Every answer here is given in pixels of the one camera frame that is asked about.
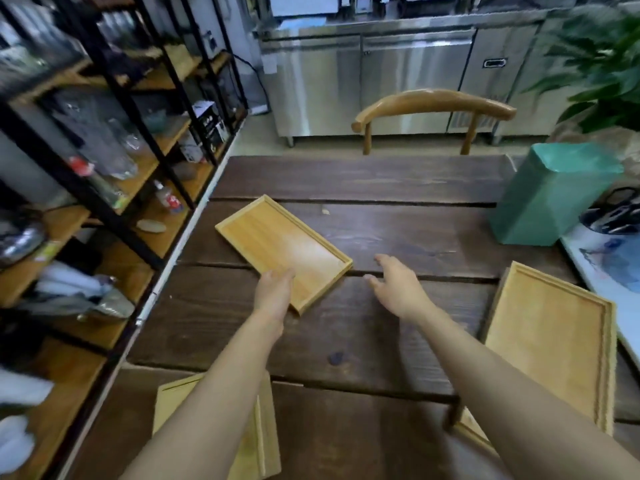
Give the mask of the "person's left hand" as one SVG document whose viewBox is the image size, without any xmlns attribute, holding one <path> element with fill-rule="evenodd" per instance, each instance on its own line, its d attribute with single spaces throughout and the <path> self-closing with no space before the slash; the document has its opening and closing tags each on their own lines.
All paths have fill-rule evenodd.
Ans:
<svg viewBox="0 0 640 480">
<path fill-rule="evenodd" d="M 278 283 L 278 271 L 263 273 L 254 293 L 252 316 L 271 322 L 283 322 L 291 304 L 292 286 Z"/>
</svg>

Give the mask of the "small light wooden tray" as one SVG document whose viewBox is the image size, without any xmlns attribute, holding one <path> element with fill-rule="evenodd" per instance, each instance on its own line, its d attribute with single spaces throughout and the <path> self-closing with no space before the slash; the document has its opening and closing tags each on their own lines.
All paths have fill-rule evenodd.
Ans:
<svg viewBox="0 0 640 480">
<path fill-rule="evenodd" d="M 294 270 L 291 306 L 299 315 L 353 266 L 352 258 L 268 195 L 225 218 L 215 229 L 260 274 Z"/>
</svg>

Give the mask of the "person's right forearm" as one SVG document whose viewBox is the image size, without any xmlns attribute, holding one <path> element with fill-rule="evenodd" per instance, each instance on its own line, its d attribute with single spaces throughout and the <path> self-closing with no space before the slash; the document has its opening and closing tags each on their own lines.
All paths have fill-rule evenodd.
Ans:
<svg viewBox="0 0 640 480">
<path fill-rule="evenodd" d="M 412 317 L 516 480 L 640 480 L 640 461 L 438 308 Z"/>
</svg>

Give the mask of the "person's left forearm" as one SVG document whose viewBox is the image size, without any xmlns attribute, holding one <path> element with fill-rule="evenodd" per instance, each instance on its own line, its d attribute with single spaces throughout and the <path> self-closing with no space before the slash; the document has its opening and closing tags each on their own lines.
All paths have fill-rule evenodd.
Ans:
<svg viewBox="0 0 640 480">
<path fill-rule="evenodd" d="M 119 480 L 227 480 L 284 314 L 249 316 Z"/>
</svg>

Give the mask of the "small clear bottle red label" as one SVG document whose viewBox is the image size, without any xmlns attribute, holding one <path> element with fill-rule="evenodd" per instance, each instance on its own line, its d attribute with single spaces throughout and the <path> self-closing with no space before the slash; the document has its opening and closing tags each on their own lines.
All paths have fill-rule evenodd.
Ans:
<svg viewBox="0 0 640 480">
<path fill-rule="evenodd" d="M 159 180 L 153 180 L 154 195 L 164 210 L 172 215 L 179 215 L 184 212 L 184 206 L 180 199 L 166 185 Z"/>
</svg>

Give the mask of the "wooden chair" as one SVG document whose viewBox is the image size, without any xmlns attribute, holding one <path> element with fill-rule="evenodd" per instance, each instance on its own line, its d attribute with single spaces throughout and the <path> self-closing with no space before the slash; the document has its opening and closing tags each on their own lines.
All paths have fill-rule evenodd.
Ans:
<svg viewBox="0 0 640 480">
<path fill-rule="evenodd" d="M 416 89 L 389 95 L 364 108 L 351 124 L 356 134 L 364 134 L 363 154 L 372 150 L 372 121 L 382 117 L 405 116 L 434 112 L 468 112 L 468 126 L 460 155 L 468 155 L 477 133 L 479 120 L 488 116 L 499 121 L 509 121 L 516 116 L 516 108 L 498 101 L 468 95 L 448 89 Z"/>
</svg>

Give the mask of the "green angular box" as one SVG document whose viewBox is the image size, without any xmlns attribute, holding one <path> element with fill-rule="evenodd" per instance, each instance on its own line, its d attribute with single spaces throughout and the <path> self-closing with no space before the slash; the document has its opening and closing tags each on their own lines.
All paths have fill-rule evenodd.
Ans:
<svg viewBox="0 0 640 480">
<path fill-rule="evenodd" d="M 537 143 L 492 211 L 501 244 L 549 247 L 624 172 L 615 155 L 594 143 Z"/>
</svg>

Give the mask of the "stainless steel counter cabinet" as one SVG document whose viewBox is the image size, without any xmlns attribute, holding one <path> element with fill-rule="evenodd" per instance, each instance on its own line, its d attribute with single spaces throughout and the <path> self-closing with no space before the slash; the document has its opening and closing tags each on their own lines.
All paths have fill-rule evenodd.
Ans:
<svg viewBox="0 0 640 480">
<path fill-rule="evenodd" d="M 277 134 L 290 146 L 347 136 L 358 112 L 414 89 L 506 103 L 548 13 L 284 21 L 259 35 Z"/>
</svg>

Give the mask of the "crumpled clear plastic bags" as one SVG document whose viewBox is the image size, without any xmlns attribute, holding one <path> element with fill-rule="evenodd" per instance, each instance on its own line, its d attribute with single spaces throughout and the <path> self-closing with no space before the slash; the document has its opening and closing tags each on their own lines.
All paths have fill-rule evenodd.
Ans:
<svg viewBox="0 0 640 480">
<path fill-rule="evenodd" d="M 116 287 L 113 276 L 88 275 L 53 261 L 46 266 L 32 291 L 15 308 L 41 317 L 84 317 L 97 313 L 108 319 L 129 319 L 135 305 Z"/>
</svg>

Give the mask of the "white blue printed board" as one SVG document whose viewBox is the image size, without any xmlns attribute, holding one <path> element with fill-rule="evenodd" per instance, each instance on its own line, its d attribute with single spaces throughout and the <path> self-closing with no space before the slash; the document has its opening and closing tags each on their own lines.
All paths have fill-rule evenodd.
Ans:
<svg viewBox="0 0 640 480">
<path fill-rule="evenodd" d="M 622 284 L 605 266 L 621 249 L 627 238 L 592 231 L 578 224 L 560 238 L 560 242 L 588 289 L 617 307 L 618 338 L 640 372 L 640 282 L 637 290 Z"/>
</svg>

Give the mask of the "clear glass vessels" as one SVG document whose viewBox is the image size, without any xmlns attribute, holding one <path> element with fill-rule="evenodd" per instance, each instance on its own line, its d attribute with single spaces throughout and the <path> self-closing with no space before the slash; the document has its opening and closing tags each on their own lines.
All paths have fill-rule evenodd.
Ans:
<svg viewBox="0 0 640 480">
<path fill-rule="evenodd" d="M 80 139 L 79 150 L 105 177 L 129 180 L 139 167 L 134 157 L 142 154 L 145 142 L 121 120 L 103 115 L 93 95 L 59 91 L 52 97 L 52 115 Z"/>
</svg>

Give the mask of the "black scissors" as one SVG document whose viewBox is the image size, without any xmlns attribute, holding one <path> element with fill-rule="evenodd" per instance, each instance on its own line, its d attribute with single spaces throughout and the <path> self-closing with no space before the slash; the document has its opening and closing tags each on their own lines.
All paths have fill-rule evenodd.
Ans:
<svg viewBox="0 0 640 480">
<path fill-rule="evenodd" d="M 620 187 L 609 192 L 599 207 L 583 213 L 579 222 L 606 235 L 640 233 L 640 188 Z"/>
</svg>

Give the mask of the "grey countertop appliance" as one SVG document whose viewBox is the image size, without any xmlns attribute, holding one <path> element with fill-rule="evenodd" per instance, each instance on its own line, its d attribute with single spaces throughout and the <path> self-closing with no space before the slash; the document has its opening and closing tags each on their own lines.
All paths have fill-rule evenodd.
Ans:
<svg viewBox="0 0 640 480">
<path fill-rule="evenodd" d="M 341 0 L 269 0 L 274 17 L 332 15 L 341 8 Z"/>
</svg>

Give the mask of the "white crumpled cloth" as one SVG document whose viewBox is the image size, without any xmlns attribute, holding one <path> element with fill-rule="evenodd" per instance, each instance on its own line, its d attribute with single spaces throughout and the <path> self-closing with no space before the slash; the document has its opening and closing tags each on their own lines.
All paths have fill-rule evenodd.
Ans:
<svg viewBox="0 0 640 480">
<path fill-rule="evenodd" d="M 11 371 L 0 366 L 0 408 L 3 406 L 41 405 L 50 395 L 54 382 Z M 0 476 L 12 474 L 23 466 L 36 445 L 28 432 L 29 420 L 23 413 L 0 413 Z"/>
</svg>

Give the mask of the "green leafy plant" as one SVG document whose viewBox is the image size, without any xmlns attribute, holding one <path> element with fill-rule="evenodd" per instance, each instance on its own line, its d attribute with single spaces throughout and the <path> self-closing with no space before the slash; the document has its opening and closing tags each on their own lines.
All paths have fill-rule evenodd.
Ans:
<svg viewBox="0 0 640 480">
<path fill-rule="evenodd" d="M 576 88 L 559 123 L 584 113 L 577 123 L 583 134 L 612 127 L 640 132 L 640 11 L 604 6 L 570 15 L 548 40 L 543 57 L 562 62 L 562 71 L 544 75 L 524 92 L 540 97 Z"/>
</svg>

